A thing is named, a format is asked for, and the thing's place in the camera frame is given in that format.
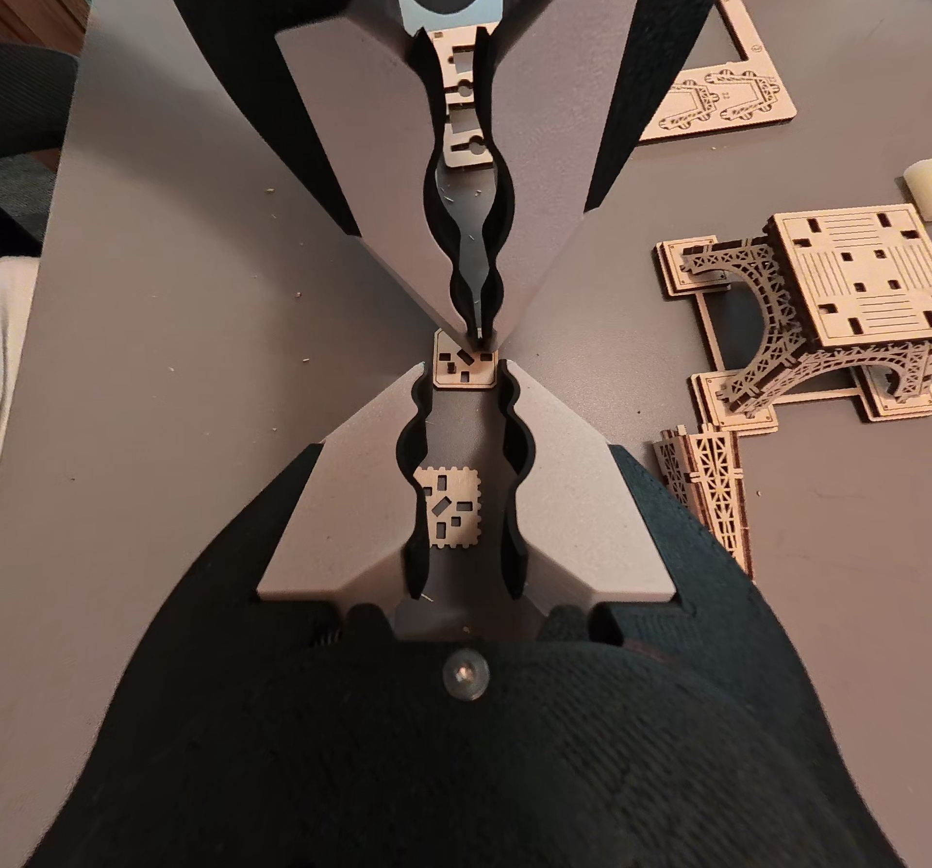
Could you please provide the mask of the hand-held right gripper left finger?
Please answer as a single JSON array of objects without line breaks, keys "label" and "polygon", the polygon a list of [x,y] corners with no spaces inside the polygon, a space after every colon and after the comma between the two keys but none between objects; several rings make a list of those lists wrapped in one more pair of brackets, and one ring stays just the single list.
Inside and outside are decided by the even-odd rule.
[{"label": "hand-held right gripper left finger", "polygon": [[425,493],[433,387],[413,366],[322,443],[258,585],[264,601],[401,602],[429,575]]}]

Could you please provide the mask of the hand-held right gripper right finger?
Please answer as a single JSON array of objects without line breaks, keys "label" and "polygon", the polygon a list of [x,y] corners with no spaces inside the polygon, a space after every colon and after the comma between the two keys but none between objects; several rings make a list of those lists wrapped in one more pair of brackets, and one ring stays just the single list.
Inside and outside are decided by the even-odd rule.
[{"label": "hand-held right gripper right finger", "polygon": [[516,475],[500,546],[509,595],[669,602],[674,582],[608,440],[514,361],[499,363],[498,387]]}]

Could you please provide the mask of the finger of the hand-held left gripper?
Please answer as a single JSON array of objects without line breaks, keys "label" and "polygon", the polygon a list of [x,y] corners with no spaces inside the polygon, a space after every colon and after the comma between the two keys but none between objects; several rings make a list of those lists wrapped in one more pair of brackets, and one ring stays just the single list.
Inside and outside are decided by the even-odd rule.
[{"label": "finger of the hand-held left gripper", "polygon": [[583,220],[637,0],[517,0],[476,39],[476,110],[493,156],[481,340],[516,328]]},{"label": "finger of the hand-held left gripper", "polygon": [[437,326],[474,344],[460,229],[436,182],[446,98],[426,31],[404,30],[398,0],[352,0],[275,40],[358,237]]}]

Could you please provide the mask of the small toothed wooden square plate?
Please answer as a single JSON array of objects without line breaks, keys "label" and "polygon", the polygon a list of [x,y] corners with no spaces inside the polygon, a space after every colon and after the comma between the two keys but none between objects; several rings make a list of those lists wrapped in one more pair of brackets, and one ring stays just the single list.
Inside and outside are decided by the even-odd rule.
[{"label": "small toothed wooden square plate", "polygon": [[478,472],[466,467],[419,467],[414,476],[426,500],[431,546],[476,546],[482,521]]}]

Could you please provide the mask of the wooden tower model spire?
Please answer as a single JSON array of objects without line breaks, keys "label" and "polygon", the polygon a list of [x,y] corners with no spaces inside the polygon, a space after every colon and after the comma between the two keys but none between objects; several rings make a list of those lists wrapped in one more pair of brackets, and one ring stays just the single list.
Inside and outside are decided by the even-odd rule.
[{"label": "wooden tower model spire", "polygon": [[652,447],[663,484],[752,579],[744,471],[734,433],[709,423],[695,433],[678,425],[661,431]]}]

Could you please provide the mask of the small rounded wooden square plate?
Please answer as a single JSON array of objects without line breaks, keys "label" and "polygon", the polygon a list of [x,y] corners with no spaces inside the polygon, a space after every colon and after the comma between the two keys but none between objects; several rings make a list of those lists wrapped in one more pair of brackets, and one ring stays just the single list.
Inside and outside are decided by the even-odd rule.
[{"label": "small rounded wooden square plate", "polygon": [[466,350],[437,329],[433,339],[433,385],[441,390],[485,391],[496,386],[497,351]]}]

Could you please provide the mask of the grey desk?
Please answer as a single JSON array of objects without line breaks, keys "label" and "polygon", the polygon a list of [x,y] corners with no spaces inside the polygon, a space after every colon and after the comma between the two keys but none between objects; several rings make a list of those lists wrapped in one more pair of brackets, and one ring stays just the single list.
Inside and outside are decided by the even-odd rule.
[{"label": "grey desk", "polygon": [[[930,0],[745,0],[798,106],[637,149],[507,344],[646,466],[708,368],[656,242],[897,202],[930,155]],[[2,461],[2,866],[216,535],[434,327],[239,114],[172,0],[94,0]],[[791,404],[742,444],[756,579],[848,768],[930,866],[930,419]]]}]

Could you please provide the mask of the laser-cut wooden parts sheet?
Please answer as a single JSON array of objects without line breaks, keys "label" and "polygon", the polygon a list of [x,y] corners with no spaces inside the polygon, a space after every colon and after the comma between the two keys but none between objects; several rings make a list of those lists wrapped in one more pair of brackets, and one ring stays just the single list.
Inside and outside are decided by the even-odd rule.
[{"label": "laser-cut wooden parts sheet", "polygon": [[[716,9],[739,59],[681,71],[643,132],[641,144],[779,124],[797,116],[743,0],[716,0]],[[451,171],[483,170],[493,164],[473,100],[477,29],[477,25],[461,25],[429,34],[445,88],[443,155]]]}]

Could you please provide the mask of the wooden tower model base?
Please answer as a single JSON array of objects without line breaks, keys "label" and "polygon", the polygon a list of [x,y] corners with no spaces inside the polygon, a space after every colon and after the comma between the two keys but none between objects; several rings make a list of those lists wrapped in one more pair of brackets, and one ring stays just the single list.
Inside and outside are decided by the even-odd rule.
[{"label": "wooden tower model base", "polygon": [[[785,212],[763,234],[659,242],[667,295],[693,296],[716,370],[690,378],[705,425],[772,433],[798,385],[856,372],[868,420],[930,415],[930,237],[905,203]],[[763,334],[752,359],[725,366],[705,295],[743,284]]]}]

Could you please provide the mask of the white wax cylinder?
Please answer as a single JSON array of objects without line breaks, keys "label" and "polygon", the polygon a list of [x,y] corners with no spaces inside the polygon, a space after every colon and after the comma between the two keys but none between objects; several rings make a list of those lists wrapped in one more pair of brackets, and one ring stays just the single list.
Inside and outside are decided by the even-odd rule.
[{"label": "white wax cylinder", "polygon": [[932,221],[932,159],[913,163],[903,172],[903,181],[911,199],[926,224]]}]

